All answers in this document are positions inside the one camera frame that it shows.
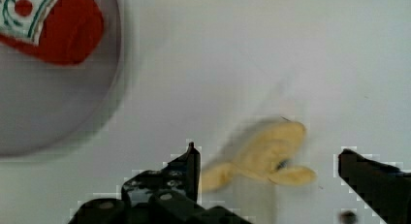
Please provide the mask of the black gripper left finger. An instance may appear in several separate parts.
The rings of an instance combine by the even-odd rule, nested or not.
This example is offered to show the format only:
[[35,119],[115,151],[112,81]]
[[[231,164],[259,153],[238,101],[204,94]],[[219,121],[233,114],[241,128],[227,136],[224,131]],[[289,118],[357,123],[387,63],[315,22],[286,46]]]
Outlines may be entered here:
[[194,144],[161,170],[126,180],[120,198],[80,206],[67,224],[251,224],[221,206],[203,208],[199,195],[201,154]]

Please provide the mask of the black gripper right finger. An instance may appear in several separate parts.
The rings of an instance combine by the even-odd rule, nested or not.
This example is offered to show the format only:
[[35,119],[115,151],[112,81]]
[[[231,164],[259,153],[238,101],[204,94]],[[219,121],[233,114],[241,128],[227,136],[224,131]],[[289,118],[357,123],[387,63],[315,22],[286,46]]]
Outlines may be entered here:
[[338,175],[387,224],[410,224],[410,174],[344,149]]

